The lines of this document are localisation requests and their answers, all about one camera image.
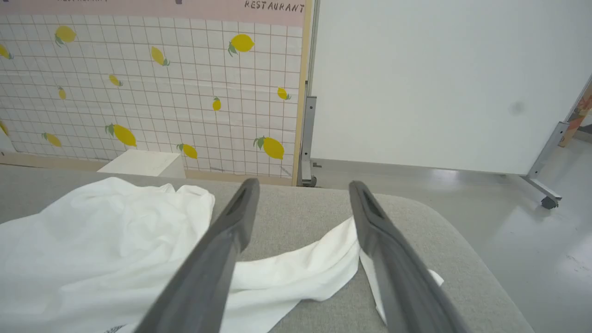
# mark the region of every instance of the gray table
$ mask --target gray table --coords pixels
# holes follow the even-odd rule
[[[0,165],[0,223],[35,214],[76,187],[110,174]],[[117,175],[135,185],[175,188],[198,185],[216,198],[220,214],[240,184],[206,180]],[[516,305],[458,231],[417,201],[376,195],[385,212],[426,265],[444,278],[443,290],[474,332],[532,333]],[[347,191],[262,185],[255,227],[240,259],[254,260],[301,248],[319,240],[350,215]],[[370,286],[358,273],[324,302],[304,301],[272,332],[385,332]]]

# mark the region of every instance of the pink banner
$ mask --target pink banner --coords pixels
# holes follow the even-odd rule
[[[11,15],[124,15],[200,18],[302,27],[305,0],[3,0]]]

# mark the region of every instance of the yellow lemon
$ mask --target yellow lemon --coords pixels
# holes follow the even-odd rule
[[[237,51],[248,52],[253,48],[254,45],[255,43],[253,43],[253,40],[251,39],[251,37],[249,37],[249,35],[238,34],[234,36],[230,41],[228,45],[228,54],[230,54],[230,56],[232,57],[233,53],[235,55],[239,54]]]
[[[66,99],[66,91],[64,91],[64,88],[57,87],[57,94],[60,95],[61,99],[63,99],[63,100]]]
[[[218,97],[214,97],[214,102],[212,103],[212,108],[214,111],[218,111],[222,107],[222,102]]]
[[[74,41],[74,39],[76,38],[76,33],[70,29],[70,27],[66,26],[66,25],[60,25],[57,29],[56,29],[56,44],[59,47],[62,47],[62,45],[66,45],[65,43],[71,43]]]
[[[269,157],[276,159],[284,159],[284,147],[276,139],[262,136],[253,141],[253,146],[255,146],[255,143],[257,144],[259,149],[263,147],[263,150],[265,150]]]
[[[289,100],[292,96],[288,95],[285,89],[278,87],[278,96],[283,100]]]
[[[121,125],[107,125],[105,126],[105,132],[109,133],[111,136],[115,135],[117,139],[124,145],[136,147],[136,137],[130,132],[129,129],[126,129]]]
[[[165,58],[165,56],[162,55],[162,52],[154,46],[152,47],[152,59],[154,59],[154,61],[160,66],[170,65],[169,59]]]
[[[41,136],[43,137],[43,139],[46,139],[47,141],[49,141],[49,143],[51,143],[52,145],[54,145],[56,147],[62,146],[60,139],[56,138],[56,136],[53,134],[43,133]]]
[[[0,120],[0,129],[2,129],[2,131],[4,132],[4,134],[6,134],[6,136],[8,136],[8,129],[6,128],[6,126],[4,125],[4,123],[2,122],[2,120]]]
[[[109,75],[109,81],[111,81],[112,84],[118,87],[121,87],[123,85],[123,82],[119,81],[117,77],[115,77],[115,75],[113,74]]]
[[[195,151],[195,148],[193,148],[192,146],[180,143],[177,145],[177,149],[184,152],[187,155],[187,157],[197,159],[197,152]]]
[[[2,44],[0,44],[0,56],[3,56],[6,59],[14,59],[12,53],[10,53]]]

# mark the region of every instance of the metal leg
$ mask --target metal leg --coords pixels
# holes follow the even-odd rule
[[[300,170],[302,170],[302,185],[314,187],[317,184],[317,178],[312,175],[312,165],[310,161],[310,148],[313,144],[313,126],[314,115],[316,112],[317,98],[307,97],[304,107],[304,126],[302,130],[302,149],[300,156]]]
[[[536,179],[540,174],[541,169],[545,166],[547,159],[553,152],[553,150],[557,147],[561,138],[563,137],[567,127],[569,126],[568,123],[559,122],[555,127],[555,130],[551,134],[549,140],[545,144],[545,147],[540,152],[539,157],[536,159],[535,163],[532,165],[532,168],[528,172],[527,175],[521,176],[526,182],[530,185],[534,186],[537,190],[541,191],[546,197],[540,202],[544,208],[552,209],[559,206],[559,201],[562,197],[547,187],[545,184],[541,183],[539,180]]]

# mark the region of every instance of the black wheel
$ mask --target black wheel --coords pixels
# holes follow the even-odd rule
[[[558,204],[556,204],[553,201],[553,199],[551,199],[549,197],[545,197],[543,200],[541,200],[540,204],[546,209],[553,209],[553,208],[559,206]]]
[[[303,182],[302,186],[304,187],[315,187],[317,185],[317,177],[312,176],[310,182]]]

